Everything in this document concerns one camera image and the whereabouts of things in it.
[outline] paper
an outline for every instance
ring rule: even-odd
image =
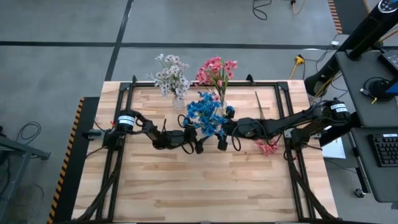
[[[345,159],[346,154],[344,152],[343,142],[341,141],[341,138],[335,139],[326,146],[323,146],[322,155],[325,158]]]

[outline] gray floor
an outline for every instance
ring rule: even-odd
[[[126,3],[5,0],[0,3],[0,41],[114,42]],[[267,21],[253,16],[251,4],[249,0],[135,0],[123,42],[328,45],[336,34],[327,0],[307,0],[296,17],[289,2],[274,0],[264,8]],[[398,35],[388,44],[398,45]],[[46,222],[78,99],[100,95],[112,51],[111,47],[0,47],[0,124],[14,138],[22,125],[38,121],[42,133],[31,145],[52,152],[50,160],[29,164],[20,196],[12,203],[12,217]],[[145,80],[145,73],[159,69],[154,57],[160,53],[181,56],[190,64],[189,78],[206,59],[219,55],[238,61],[236,79],[250,73],[256,79],[281,80],[289,77],[297,54],[316,59],[323,51],[122,48],[112,80],[130,80],[132,75]],[[314,74],[315,63],[307,61],[305,71],[306,76]],[[294,79],[302,75],[299,66]],[[334,84],[346,88],[342,78]],[[324,99],[342,93],[330,88]],[[354,111],[348,94],[341,100]],[[377,203],[371,194],[364,199],[353,196],[352,189],[359,187],[354,174],[327,162],[326,166],[341,218],[397,223],[398,212],[389,203]],[[44,189],[43,198],[34,184]]]

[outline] desk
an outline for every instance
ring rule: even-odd
[[[377,166],[373,150],[368,144],[368,135],[397,131],[397,128],[353,128],[351,130],[372,193],[378,202],[398,202],[398,167],[380,168]]]
[[[102,128],[111,127],[109,121],[113,120],[119,85],[119,82],[104,83],[95,118]],[[307,109],[303,81],[289,81],[289,89],[294,112]],[[191,87],[186,102],[196,101],[198,90],[204,89]],[[260,117],[255,90],[264,116],[279,118],[273,88],[231,86],[226,101],[235,107],[235,119]],[[132,108],[159,128],[167,118],[167,130],[181,129],[177,116],[185,111],[172,108],[172,96],[163,98],[155,88],[137,87],[132,98]],[[283,141],[279,143],[280,149],[269,157],[264,157],[253,141],[243,139],[240,152],[231,144],[226,152],[221,152],[216,138],[208,139],[200,155],[188,155],[182,149],[158,151],[145,135],[128,136],[126,141],[114,222],[297,221],[287,162],[282,157]],[[88,152],[101,147],[101,143],[91,142]],[[319,146],[314,139],[309,144]],[[303,156],[311,189],[326,209],[337,216],[322,152],[307,148]],[[106,150],[102,150],[86,159],[73,218],[79,217],[98,193],[105,158]],[[303,192],[300,196],[307,213]]]
[[[353,117],[357,118],[353,125],[343,128],[343,132],[351,131],[353,135],[361,159],[358,165],[360,168],[363,165],[375,199],[378,202],[396,202],[398,167],[378,167],[366,137],[373,133],[398,133],[397,102],[393,99],[372,105],[371,99],[359,92],[368,78],[393,78],[392,73],[377,59],[378,56],[379,52],[366,52],[358,61],[352,61],[345,52],[337,52],[335,55],[356,109]]]
[[[337,52],[336,59],[340,66],[347,89],[353,100],[358,118],[364,127],[378,128],[398,127],[398,106],[395,99],[372,105],[372,99],[364,96],[359,90],[371,77],[391,80],[392,73],[377,59],[379,52],[366,52],[358,61],[349,59],[345,52]]]

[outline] keyboard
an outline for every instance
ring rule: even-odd
[[[379,167],[398,167],[398,134],[368,136]]]

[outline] wooden table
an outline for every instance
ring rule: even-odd
[[[303,81],[288,83],[294,112],[307,109],[309,103]],[[119,84],[104,83],[96,114],[102,128],[111,127]],[[196,101],[198,90],[203,91],[189,89],[185,101]],[[275,91],[266,86],[229,87],[226,101],[235,107],[235,119],[260,117],[255,90],[265,118],[278,119]],[[132,109],[153,120],[159,129],[167,118],[167,130],[181,129],[177,116],[186,113],[186,110],[172,108],[172,96],[163,98],[160,90],[148,87],[134,89]],[[144,134],[128,136],[126,140],[115,222],[297,221],[287,161],[282,157],[283,140],[279,141],[279,150],[269,157],[262,155],[254,141],[245,139],[241,139],[240,152],[235,151],[232,144],[222,152],[213,137],[205,142],[205,151],[200,155],[185,154],[181,148],[156,150]],[[88,152],[101,147],[101,143],[100,140],[90,143]],[[309,144],[319,146],[313,139]],[[303,156],[311,189],[326,209],[337,216],[322,152],[306,148]],[[80,216],[98,193],[105,158],[106,149],[86,159],[73,218]],[[302,191],[300,197],[307,214]],[[105,200],[104,216],[108,203],[109,196]]]

